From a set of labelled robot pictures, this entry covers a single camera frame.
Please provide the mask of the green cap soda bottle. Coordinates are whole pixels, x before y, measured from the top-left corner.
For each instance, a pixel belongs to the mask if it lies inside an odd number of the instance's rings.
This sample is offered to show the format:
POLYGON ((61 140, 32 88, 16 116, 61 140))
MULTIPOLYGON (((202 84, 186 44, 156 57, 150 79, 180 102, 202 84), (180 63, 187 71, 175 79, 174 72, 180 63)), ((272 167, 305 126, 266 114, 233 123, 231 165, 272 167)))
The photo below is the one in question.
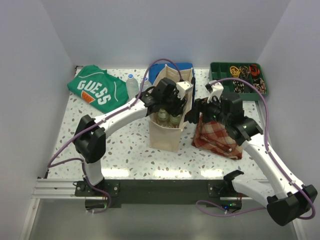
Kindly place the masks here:
POLYGON ((169 123, 171 128, 179 128, 180 122, 182 119, 182 115, 179 114, 177 116, 170 115, 169 123))

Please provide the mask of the Pocari Sweat bottle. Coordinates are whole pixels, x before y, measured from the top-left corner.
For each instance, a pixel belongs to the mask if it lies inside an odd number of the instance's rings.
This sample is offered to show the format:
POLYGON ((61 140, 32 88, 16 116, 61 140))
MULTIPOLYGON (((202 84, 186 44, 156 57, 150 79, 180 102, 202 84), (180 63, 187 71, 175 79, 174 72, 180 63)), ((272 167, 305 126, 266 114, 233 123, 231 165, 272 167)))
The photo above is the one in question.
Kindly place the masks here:
POLYGON ((140 91, 138 81, 134 78, 133 74, 127 76, 126 89, 129 100, 135 98, 140 91))
POLYGON ((152 84, 150 83, 148 77, 145 78, 145 80, 143 81, 143 88, 142 88, 142 92, 146 91, 148 88, 150 88, 152 86, 152 84))

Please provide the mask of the beige canvas tote bag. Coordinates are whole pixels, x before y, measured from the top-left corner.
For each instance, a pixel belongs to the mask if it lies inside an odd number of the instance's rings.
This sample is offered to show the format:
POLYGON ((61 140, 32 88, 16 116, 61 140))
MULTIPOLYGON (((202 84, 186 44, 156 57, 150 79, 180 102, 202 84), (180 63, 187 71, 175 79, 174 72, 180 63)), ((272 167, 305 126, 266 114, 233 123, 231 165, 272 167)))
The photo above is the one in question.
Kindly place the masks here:
MULTIPOLYGON (((168 78, 173 80, 175 83, 178 83, 181 79, 186 82, 195 85, 195 74, 193 67, 191 69, 182 70, 182 72, 174 70, 171 67, 165 65, 165 67, 159 72, 156 77, 153 86, 156 86, 158 82, 163 78, 168 78)), ((183 128, 186 126, 184 122, 184 117, 188 111, 191 110, 193 104, 193 90, 185 95, 186 104, 183 108, 181 122, 179 124, 179 128, 172 128, 170 126, 170 119, 168 122, 168 126, 160 126, 157 124, 157 112, 150 115, 149 120, 149 136, 150 136, 150 147, 165 150, 170 152, 177 152, 180 144, 180 139, 182 136, 183 128)))

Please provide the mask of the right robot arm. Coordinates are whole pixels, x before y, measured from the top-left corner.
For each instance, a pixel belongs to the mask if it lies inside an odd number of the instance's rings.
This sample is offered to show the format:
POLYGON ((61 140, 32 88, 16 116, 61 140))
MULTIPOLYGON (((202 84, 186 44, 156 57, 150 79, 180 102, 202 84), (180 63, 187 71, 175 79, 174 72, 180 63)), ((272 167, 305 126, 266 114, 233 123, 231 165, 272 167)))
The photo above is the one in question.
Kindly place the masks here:
POLYGON ((318 191, 313 185, 305 185, 273 152, 267 132, 247 116, 243 101, 237 93, 223 93, 221 97, 198 98, 186 114, 186 121, 197 124, 218 122, 239 146, 253 158, 270 187, 234 170, 223 177, 215 189, 227 196, 244 194, 266 208, 268 214, 280 226, 295 219, 310 220, 316 215, 314 201, 318 191))

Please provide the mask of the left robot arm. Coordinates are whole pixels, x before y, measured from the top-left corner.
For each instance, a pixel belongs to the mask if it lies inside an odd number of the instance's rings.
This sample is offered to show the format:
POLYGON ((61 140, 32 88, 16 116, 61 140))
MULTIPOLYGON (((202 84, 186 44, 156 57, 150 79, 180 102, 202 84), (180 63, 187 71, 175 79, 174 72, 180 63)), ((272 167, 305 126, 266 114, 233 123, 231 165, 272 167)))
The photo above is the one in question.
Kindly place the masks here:
POLYGON ((106 139, 129 123, 166 110, 176 117, 183 113, 187 104, 187 94, 193 85, 184 80, 174 82, 165 77, 156 86, 138 93, 136 98, 125 105, 95 118, 85 115, 80 119, 73 144, 84 159, 83 172, 86 191, 99 196, 104 190, 104 176, 101 158, 106 153, 106 139))

